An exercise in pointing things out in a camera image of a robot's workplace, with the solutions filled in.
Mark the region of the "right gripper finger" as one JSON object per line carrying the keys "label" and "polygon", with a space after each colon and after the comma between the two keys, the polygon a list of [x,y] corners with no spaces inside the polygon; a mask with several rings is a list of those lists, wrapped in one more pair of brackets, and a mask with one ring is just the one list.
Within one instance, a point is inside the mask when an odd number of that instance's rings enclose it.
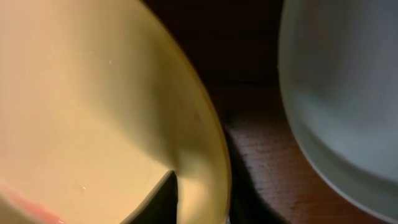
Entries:
{"label": "right gripper finger", "polygon": [[177,176],[174,171],[169,171],[123,224],[176,224],[177,205]]}

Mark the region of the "yellow plate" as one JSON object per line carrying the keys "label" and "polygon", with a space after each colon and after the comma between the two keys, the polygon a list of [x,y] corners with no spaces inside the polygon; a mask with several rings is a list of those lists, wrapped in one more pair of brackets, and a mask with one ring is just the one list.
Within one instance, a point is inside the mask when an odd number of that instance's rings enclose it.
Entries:
{"label": "yellow plate", "polygon": [[168,177],[178,223],[225,223],[203,84],[140,1],[1,2],[1,222],[127,223]]}

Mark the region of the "light green plate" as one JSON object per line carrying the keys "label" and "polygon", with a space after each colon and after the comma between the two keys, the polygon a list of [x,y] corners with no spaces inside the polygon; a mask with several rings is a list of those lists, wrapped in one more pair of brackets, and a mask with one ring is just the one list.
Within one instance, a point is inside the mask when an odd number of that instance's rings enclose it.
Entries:
{"label": "light green plate", "polygon": [[397,0],[286,0],[279,83],[307,161],[338,194],[397,222]]}

